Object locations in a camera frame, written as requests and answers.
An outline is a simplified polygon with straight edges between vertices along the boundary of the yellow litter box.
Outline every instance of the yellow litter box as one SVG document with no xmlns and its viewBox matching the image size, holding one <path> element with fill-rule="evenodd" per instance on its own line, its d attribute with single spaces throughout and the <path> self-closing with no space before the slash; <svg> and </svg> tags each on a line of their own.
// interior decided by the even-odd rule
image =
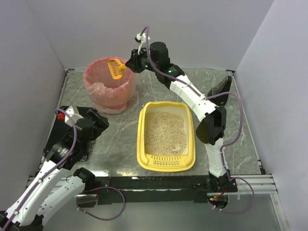
<svg viewBox="0 0 308 231">
<path fill-rule="evenodd" d="M 145 115 L 153 112 L 169 112 L 184 119 L 184 130 L 187 136 L 186 154 L 159 156 L 145 153 L 144 122 Z M 159 172 L 179 172 L 190 169 L 196 160 L 192 114 L 185 103 L 170 101 L 148 102 L 140 112 L 137 135 L 137 160 L 145 169 Z"/>
</svg>

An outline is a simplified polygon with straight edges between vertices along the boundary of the beige granules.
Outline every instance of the beige granules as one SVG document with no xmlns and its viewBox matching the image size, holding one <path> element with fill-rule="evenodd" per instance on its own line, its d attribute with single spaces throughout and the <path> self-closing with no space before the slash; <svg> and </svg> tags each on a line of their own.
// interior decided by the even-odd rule
<svg viewBox="0 0 308 231">
<path fill-rule="evenodd" d="M 184 119 L 169 112 L 153 112 L 145 115 L 144 148 L 152 155 L 183 155 L 186 149 Z"/>
</svg>

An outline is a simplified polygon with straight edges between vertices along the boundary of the marble table top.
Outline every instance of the marble table top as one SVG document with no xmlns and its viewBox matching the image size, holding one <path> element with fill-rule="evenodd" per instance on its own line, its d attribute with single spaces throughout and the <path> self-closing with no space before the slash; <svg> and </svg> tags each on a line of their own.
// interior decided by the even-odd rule
<svg viewBox="0 0 308 231">
<path fill-rule="evenodd" d="M 216 70 L 184 70 L 191 82 L 205 95 L 225 76 L 231 72 Z M 95 107 L 88 97 L 82 82 L 83 71 L 69 71 L 67 83 L 61 100 L 61 106 Z M 209 171 L 205 146 L 197 137 L 196 162 L 194 166 L 183 172 L 162 173 L 142 168 L 136 157 L 137 128 L 140 110 L 147 102 L 175 101 L 181 102 L 176 94 L 158 82 L 154 73 L 144 71 L 137 74 L 136 94 L 128 102 L 126 110 L 118 115 L 107 115 L 110 126 L 94 144 L 86 162 L 78 162 L 72 171 L 85 167 L 96 176 L 184 176 L 207 175 Z M 234 81 L 231 91 L 237 92 Z M 224 142 L 231 141 L 238 131 L 239 105 L 232 96 L 226 104 L 227 124 Z M 192 113 L 194 128 L 199 121 Z M 232 175 L 260 174 L 257 155 L 247 122 L 239 140 L 225 149 L 225 157 Z"/>
</svg>

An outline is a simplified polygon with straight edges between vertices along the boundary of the yellow litter scoop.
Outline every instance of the yellow litter scoop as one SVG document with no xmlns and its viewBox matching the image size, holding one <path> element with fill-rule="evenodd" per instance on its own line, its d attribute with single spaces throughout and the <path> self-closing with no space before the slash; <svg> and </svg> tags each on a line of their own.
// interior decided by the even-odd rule
<svg viewBox="0 0 308 231">
<path fill-rule="evenodd" d="M 126 67 L 119 59 L 109 59 L 107 64 L 113 79 L 120 79 L 123 77 Z"/>
</svg>

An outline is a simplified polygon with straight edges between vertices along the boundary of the pink trash can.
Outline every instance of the pink trash can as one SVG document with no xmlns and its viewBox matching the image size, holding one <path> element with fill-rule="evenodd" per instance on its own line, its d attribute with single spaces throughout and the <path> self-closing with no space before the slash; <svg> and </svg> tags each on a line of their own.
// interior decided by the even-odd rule
<svg viewBox="0 0 308 231">
<path fill-rule="evenodd" d="M 107 61 L 125 60 L 117 57 L 101 58 L 91 63 L 83 73 L 83 83 L 91 100 L 100 113 L 119 114 L 126 108 L 136 91 L 136 77 L 129 69 L 121 79 L 113 79 Z"/>
</svg>

